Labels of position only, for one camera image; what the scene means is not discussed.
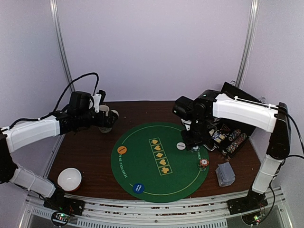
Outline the poker chip stack edge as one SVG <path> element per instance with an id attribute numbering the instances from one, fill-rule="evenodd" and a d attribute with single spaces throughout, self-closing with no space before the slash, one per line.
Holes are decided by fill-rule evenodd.
<path id="1" fill-rule="evenodd" d="M 199 161 L 199 169 L 204 171 L 209 166 L 209 160 L 208 159 L 200 159 Z"/>

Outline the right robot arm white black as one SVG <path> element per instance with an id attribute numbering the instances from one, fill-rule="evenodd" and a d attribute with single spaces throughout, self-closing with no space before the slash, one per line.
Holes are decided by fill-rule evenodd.
<path id="1" fill-rule="evenodd" d="M 184 126 L 182 141 L 186 149 L 208 146 L 226 152 L 233 144 L 230 135 L 237 129 L 246 134 L 244 141 L 232 152 L 241 152 L 251 143 L 261 165 L 255 177 L 251 178 L 249 190 L 244 198 L 246 209 L 254 209 L 262 201 L 262 194 L 280 172 L 283 161 L 290 153 L 291 128 L 284 103 L 263 104 L 248 97 L 206 90 L 194 100 L 181 96 L 172 112 Z"/>

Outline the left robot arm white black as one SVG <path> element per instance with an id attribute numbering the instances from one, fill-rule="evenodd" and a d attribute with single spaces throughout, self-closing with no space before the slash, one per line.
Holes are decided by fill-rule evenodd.
<path id="1" fill-rule="evenodd" d="M 49 202 L 52 206 L 58 211 L 64 211 L 68 207 L 68 200 L 56 192 L 58 187 L 50 180 L 15 163 L 11 154 L 29 144 L 71 131 L 76 132 L 80 128 L 97 126 L 111 129 L 118 117 L 119 114 L 116 110 L 111 110 L 109 113 L 87 111 L 80 115 L 70 115 L 58 111 L 45 119 L 25 121 L 13 127 L 1 129 L 0 182 L 11 182 L 45 198 L 50 198 Z"/>

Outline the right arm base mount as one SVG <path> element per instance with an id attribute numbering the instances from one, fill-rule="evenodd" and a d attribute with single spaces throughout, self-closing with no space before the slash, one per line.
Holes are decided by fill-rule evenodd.
<path id="1" fill-rule="evenodd" d="M 268 201 L 265 196 L 262 196 L 261 198 L 245 196 L 241 198 L 230 199 L 227 201 L 227 205 L 230 215 L 234 215 L 259 209 L 260 206 L 267 206 Z"/>

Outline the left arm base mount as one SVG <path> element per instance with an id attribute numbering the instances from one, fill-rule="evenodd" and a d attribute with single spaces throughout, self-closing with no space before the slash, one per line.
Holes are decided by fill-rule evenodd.
<path id="1" fill-rule="evenodd" d="M 62 192 L 54 193 L 50 198 L 43 198 L 43 206 L 68 215 L 83 214 L 85 202 L 79 199 L 67 198 Z"/>

